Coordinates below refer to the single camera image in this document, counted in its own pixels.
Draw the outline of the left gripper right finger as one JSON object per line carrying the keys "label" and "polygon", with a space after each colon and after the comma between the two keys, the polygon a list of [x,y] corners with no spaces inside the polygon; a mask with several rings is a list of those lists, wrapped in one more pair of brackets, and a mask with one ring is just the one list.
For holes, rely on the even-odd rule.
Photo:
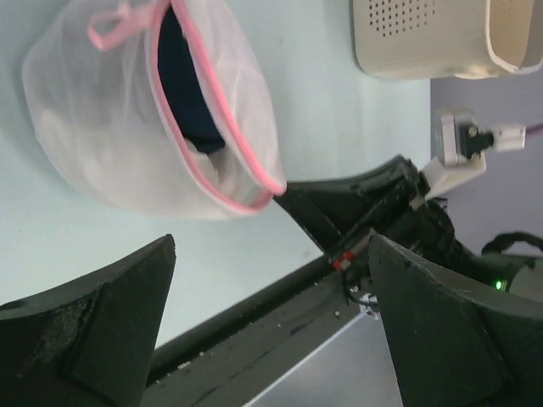
{"label": "left gripper right finger", "polygon": [[542,303],[500,292],[386,237],[368,252],[405,406],[540,406]]}

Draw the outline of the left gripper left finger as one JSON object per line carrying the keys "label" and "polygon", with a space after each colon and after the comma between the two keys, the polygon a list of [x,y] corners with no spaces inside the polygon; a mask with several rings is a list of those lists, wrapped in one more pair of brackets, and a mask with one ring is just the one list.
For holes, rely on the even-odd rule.
{"label": "left gripper left finger", "polygon": [[165,235],[1,307],[3,406],[138,406],[176,263]]}

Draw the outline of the white mesh laundry bag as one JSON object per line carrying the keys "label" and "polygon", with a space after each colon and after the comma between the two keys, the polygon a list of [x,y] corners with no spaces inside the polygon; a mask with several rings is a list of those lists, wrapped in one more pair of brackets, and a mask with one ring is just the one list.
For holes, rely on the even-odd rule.
{"label": "white mesh laundry bag", "polygon": [[[186,140],[158,71],[172,8],[226,146]],[[77,190],[121,209],[187,219],[256,214],[287,182],[272,99],[223,1],[71,1],[22,67],[36,138]]]}

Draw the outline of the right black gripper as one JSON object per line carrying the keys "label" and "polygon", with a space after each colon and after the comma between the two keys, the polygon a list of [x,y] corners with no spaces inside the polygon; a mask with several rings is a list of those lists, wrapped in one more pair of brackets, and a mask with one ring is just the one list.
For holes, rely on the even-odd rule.
{"label": "right black gripper", "polygon": [[417,167],[396,156],[356,176],[291,181],[274,201],[330,254],[330,275],[348,293],[370,278],[369,246],[377,235],[452,269],[473,256],[457,239],[446,200],[427,200],[427,191]]}

